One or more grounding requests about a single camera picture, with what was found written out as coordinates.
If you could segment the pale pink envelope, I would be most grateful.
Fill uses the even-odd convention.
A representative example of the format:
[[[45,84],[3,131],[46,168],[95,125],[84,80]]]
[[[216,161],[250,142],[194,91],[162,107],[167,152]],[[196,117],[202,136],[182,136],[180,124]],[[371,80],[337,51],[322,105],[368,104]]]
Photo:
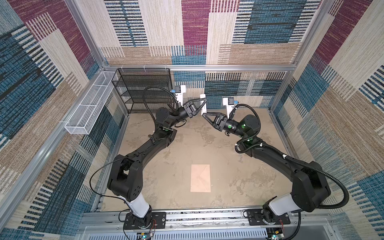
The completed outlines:
[[[191,165],[191,192],[210,193],[211,174],[210,165]]]

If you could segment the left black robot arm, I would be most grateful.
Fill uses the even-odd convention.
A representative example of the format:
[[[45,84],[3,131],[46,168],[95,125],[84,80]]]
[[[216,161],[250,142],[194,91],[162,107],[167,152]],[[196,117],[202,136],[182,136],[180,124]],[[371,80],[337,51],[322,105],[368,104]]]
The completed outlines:
[[[194,99],[171,111],[161,107],[156,111],[155,131],[143,145],[126,156],[115,157],[107,187],[124,200],[140,227],[152,223],[152,207],[143,194],[143,170],[161,150],[168,147],[176,137],[175,125],[200,113],[207,99]]]

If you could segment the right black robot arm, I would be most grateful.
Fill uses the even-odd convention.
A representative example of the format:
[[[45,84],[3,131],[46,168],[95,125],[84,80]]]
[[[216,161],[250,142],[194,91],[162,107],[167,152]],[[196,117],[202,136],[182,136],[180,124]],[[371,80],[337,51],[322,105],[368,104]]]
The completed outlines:
[[[312,212],[331,195],[319,164],[310,162],[305,167],[304,161],[292,159],[258,138],[261,130],[259,117],[247,115],[237,122],[222,113],[204,113],[203,118],[215,129],[239,136],[242,142],[235,145],[238,152],[263,161],[292,182],[290,193],[274,197],[263,205],[262,215],[266,224],[275,223],[278,217],[289,212]]]

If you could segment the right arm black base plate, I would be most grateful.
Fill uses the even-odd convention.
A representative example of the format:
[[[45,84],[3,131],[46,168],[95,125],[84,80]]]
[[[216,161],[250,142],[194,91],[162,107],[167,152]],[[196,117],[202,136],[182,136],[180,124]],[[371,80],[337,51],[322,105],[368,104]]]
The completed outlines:
[[[250,226],[289,225],[291,223],[288,214],[276,216],[273,212],[264,209],[245,210],[243,217],[248,220]]]

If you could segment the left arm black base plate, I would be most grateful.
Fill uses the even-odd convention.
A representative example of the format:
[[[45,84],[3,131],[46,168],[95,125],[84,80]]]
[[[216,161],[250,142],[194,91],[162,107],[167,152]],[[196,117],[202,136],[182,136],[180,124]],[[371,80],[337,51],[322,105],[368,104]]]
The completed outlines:
[[[139,218],[133,214],[126,216],[124,221],[124,230],[149,230],[149,229],[164,229],[166,226],[167,213],[154,212],[147,214],[144,218]]]

